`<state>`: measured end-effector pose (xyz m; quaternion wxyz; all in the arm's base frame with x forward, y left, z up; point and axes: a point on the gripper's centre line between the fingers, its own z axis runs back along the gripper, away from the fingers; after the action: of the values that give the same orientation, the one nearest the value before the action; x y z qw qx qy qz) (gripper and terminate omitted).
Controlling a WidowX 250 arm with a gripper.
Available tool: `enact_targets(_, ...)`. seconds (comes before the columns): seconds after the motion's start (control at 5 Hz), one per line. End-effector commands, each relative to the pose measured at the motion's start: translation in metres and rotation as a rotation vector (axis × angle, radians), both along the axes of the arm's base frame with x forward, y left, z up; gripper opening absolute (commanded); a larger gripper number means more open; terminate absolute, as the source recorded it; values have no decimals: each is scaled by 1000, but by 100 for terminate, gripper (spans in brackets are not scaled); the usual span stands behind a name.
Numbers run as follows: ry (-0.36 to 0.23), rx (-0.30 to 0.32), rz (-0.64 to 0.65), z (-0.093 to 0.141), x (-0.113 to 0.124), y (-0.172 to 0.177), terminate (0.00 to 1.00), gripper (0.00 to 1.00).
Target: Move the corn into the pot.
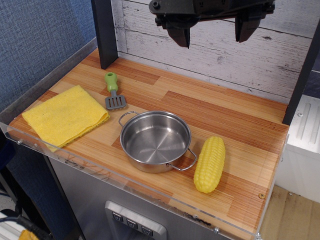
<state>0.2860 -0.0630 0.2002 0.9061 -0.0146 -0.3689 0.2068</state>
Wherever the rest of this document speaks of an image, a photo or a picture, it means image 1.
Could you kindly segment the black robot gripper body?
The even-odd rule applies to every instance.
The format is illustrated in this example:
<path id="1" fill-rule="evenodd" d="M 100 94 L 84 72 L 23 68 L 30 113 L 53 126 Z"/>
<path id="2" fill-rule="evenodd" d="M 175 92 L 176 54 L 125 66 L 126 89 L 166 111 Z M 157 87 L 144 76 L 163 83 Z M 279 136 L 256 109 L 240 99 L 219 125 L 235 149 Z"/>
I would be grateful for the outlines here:
<path id="1" fill-rule="evenodd" d="M 254 11 L 265 16 L 274 9 L 273 0 L 152 0 L 149 3 L 156 24 L 173 27 L 193 27 L 201 21 L 235 18 Z"/>

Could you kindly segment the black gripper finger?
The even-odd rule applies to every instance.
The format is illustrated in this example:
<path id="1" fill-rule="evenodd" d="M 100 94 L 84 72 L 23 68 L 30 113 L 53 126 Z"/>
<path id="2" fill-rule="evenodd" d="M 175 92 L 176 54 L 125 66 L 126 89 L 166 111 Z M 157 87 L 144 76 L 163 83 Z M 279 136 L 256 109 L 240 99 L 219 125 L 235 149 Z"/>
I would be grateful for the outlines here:
<path id="1" fill-rule="evenodd" d="M 180 47 L 190 47 L 190 28 L 175 28 L 168 26 L 167 32 Z"/>
<path id="2" fill-rule="evenodd" d="M 239 43 L 247 41 L 259 27 L 260 14 L 240 13 L 235 18 L 235 39 Z"/>

